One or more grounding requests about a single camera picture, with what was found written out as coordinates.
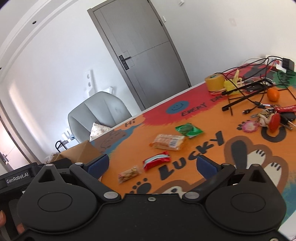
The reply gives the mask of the yellow peanut snack packet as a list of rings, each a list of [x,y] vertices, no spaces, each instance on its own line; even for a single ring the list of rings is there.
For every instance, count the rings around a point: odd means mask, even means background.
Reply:
[[[141,173],[142,168],[139,168],[139,166],[133,166],[132,168],[118,174],[118,182],[121,184],[127,180],[130,180],[131,178],[138,176]]]

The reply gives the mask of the red snack packet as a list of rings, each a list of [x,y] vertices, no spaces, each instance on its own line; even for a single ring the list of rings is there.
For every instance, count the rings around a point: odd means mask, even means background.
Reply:
[[[151,168],[154,168],[158,165],[168,163],[171,161],[170,155],[167,151],[164,151],[160,154],[147,158],[143,161],[143,169],[148,171]]]

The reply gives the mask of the cardboard box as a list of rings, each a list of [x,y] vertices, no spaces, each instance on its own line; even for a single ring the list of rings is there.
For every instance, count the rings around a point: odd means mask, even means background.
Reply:
[[[74,166],[84,166],[83,169],[99,181],[109,167],[107,155],[97,150],[89,141],[61,152],[53,162],[59,164],[58,168],[68,168],[71,166],[70,162]]]

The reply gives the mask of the black shoe rack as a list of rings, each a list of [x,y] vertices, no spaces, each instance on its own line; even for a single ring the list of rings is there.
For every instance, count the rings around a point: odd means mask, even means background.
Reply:
[[[68,148],[67,148],[67,144],[68,144],[68,143],[69,143],[68,140],[64,140],[64,141],[59,140],[59,141],[57,141],[57,142],[55,143],[55,148],[56,148],[56,150],[60,153],[62,149],[63,149],[63,150],[67,150],[67,149],[68,149]]]

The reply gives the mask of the pink round coaster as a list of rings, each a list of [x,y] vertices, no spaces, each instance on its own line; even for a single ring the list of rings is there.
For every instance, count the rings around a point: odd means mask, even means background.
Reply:
[[[253,133],[258,130],[258,123],[253,120],[243,121],[237,126],[237,130],[243,131],[245,133]]]

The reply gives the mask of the colourful table mat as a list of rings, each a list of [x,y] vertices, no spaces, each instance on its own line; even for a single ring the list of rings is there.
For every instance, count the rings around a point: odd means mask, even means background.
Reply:
[[[243,121],[259,113],[247,100],[223,112],[222,107],[235,97],[211,95],[199,84],[180,95],[127,120],[92,141],[92,145],[110,158],[102,182],[126,193],[185,193],[199,185],[203,177],[196,168],[197,157],[205,155],[217,163],[227,162],[246,169],[257,163],[269,174],[287,204],[285,220],[295,214],[295,128],[280,126],[274,133],[258,126],[253,133],[237,130]],[[121,184],[118,174],[160,154],[150,143],[159,134],[177,135],[175,127],[191,123],[204,133],[186,138],[178,151],[169,151],[171,161]]]

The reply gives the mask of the keys with charms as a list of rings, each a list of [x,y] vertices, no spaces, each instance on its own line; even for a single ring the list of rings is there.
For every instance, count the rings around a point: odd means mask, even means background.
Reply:
[[[257,124],[266,127],[274,133],[280,126],[289,130],[295,128],[295,105],[280,106],[272,104],[260,104],[261,111],[251,115],[251,118],[257,119]]]

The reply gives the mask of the dotted cream cushion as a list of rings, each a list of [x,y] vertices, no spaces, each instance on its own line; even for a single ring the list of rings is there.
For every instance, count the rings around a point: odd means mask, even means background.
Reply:
[[[100,137],[101,135],[103,135],[104,133],[110,131],[111,128],[101,125],[101,124],[97,124],[97,123],[93,123],[92,128],[91,128],[91,132],[90,132],[90,136],[89,136],[89,141],[93,141],[96,138]]]

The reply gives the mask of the green snack packet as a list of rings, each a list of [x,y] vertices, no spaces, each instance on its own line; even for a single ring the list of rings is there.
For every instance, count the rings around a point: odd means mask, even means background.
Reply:
[[[202,133],[204,133],[200,128],[194,126],[191,123],[186,123],[184,125],[180,125],[175,127],[176,131],[180,134],[188,137],[188,138],[194,138]]]

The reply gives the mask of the orange cracker packet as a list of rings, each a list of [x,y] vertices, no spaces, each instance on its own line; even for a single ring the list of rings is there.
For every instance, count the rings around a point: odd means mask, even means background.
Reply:
[[[185,140],[185,137],[180,135],[159,134],[149,146],[161,150],[178,151]]]

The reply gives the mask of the orange fruit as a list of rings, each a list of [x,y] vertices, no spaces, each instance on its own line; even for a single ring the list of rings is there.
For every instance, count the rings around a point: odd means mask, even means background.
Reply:
[[[269,88],[267,90],[267,98],[271,102],[277,102],[280,98],[280,92],[276,88]]]

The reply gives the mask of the black stand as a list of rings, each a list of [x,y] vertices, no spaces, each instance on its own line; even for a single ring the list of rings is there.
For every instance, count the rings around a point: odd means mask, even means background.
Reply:
[[[231,102],[223,106],[222,111],[225,112],[229,110],[231,107],[233,107],[234,105],[239,104],[244,100],[251,102],[255,106],[260,106],[261,101],[253,101],[250,98],[261,93],[264,94],[266,90],[268,90],[271,87],[274,87],[274,85],[275,85],[275,82],[268,78],[263,78],[253,83],[243,85],[242,87],[238,88],[238,90],[240,91],[241,97],[238,97],[238,99],[236,99],[234,102]],[[224,90],[221,95],[229,96],[226,90]]]

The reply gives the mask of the yellow toy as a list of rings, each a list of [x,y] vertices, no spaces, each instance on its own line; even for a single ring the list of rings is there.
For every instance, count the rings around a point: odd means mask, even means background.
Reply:
[[[236,95],[239,94],[239,87],[244,85],[244,80],[239,76],[239,70],[236,70],[233,78],[225,78],[224,80],[224,88],[228,92],[228,95]]]

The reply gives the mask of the yellow tape roll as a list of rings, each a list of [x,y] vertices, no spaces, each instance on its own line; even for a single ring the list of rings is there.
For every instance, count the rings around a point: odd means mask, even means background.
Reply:
[[[224,88],[225,77],[222,74],[213,74],[205,78],[209,92],[219,91]]]

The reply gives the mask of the black power adapter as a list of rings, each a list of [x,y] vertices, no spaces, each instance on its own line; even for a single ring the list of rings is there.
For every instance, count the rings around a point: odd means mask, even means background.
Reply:
[[[288,58],[282,58],[282,67],[286,70],[294,71],[295,70],[295,63]]]

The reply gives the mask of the grey door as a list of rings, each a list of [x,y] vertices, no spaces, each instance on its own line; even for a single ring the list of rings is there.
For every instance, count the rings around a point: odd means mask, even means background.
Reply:
[[[191,87],[150,1],[104,1],[87,11],[141,110]],[[125,70],[118,56],[131,56]]]

